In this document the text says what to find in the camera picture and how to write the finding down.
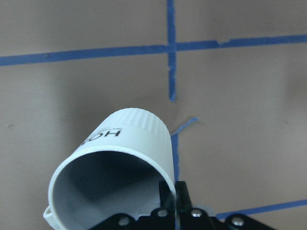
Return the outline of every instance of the screw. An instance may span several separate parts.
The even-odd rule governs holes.
[[[201,217],[202,216],[202,211],[200,209],[198,209],[198,208],[194,208],[191,211],[191,215],[193,217]]]
[[[241,217],[233,217],[231,222],[236,226],[243,226],[244,220]]]
[[[118,221],[119,226],[126,226],[130,223],[130,220],[128,217],[121,217]]]
[[[157,212],[158,217],[166,217],[167,216],[167,210],[166,209],[161,209],[160,211]]]

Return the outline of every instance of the cup handle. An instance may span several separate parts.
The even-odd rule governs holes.
[[[55,220],[50,207],[48,206],[46,210],[44,211],[43,217],[47,221],[47,223],[53,227],[54,230],[61,230],[61,228],[58,226],[57,221]]]

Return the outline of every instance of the white cup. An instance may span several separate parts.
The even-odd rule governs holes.
[[[55,170],[43,216],[55,230],[87,230],[116,213],[137,219],[160,206],[160,180],[176,197],[165,124],[148,111],[122,109]]]

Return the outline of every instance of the metal bolt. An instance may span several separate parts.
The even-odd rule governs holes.
[[[158,217],[166,217],[167,216],[167,210],[166,209],[161,209],[158,211]]]
[[[202,211],[200,209],[198,209],[198,208],[194,208],[191,211],[191,215],[193,217],[201,217],[202,216]]]
[[[119,226],[126,226],[130,223],[130,220],[128,217],[121,217],[118,221]]]
[[[244,220],[241,217],[233,217],[231,222],[236,226],[243,226]]]

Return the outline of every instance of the blue tape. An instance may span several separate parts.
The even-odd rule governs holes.
[[[164,45],[85,49],[85,50],[52,52],[46,54],[28,54],[28,55],[0,57],[0,66],[68,61],[68,60],[86,59],[86,58],[161,54],[168,52],[170,52],[169,47]]]
[[[175,181],[179,180],[179,153],[178,153],[178,134],[191,125],[193,122],[198,121],[199,119],[197,117],[191,118],[189,121],[181,125],[174,133],[171,135],[171,141],[172,141],[172,150],[173,150],[173,163],[174,163],[174,176]]]
[[[176,27],[174,0],[167,0],[167,42],[170,48],[168,54],[168,92],[171,101],[176,100]]]
[[[181,42],[177,43],[177,51],[188,51],[197,49],[218,49],[244,46],[268,46],[279,44],[295,44],[307,42],[307,34],[276,36],[276,37],[254,37],[231,39],[229,42],[219,43],[212,41]]]
[[[277,210],[281,210],[281,209],[294,208],[294,207],[305,206],[305,205],[307,205],[307,200],[298,200],[298,201],[292,201],[292,202],[287,202],[287,203],[282,203],[282,204],[269,205],[269,206],[263,206],[263,207],[256,207],[256,208],[249,208],[249,209],[243,209],[243,210],[238,210],[238,211],[220,213],[220,214],[217,214],[216,217],[218,219],[225,219],[228,216],[235,214],[235,213],[241,213],[241,214],[244,214],[244,215],[252,215],[252,214],[257,214],[257,213],[262,213],[262,212],[271,212],[271,211],[277,211]]]

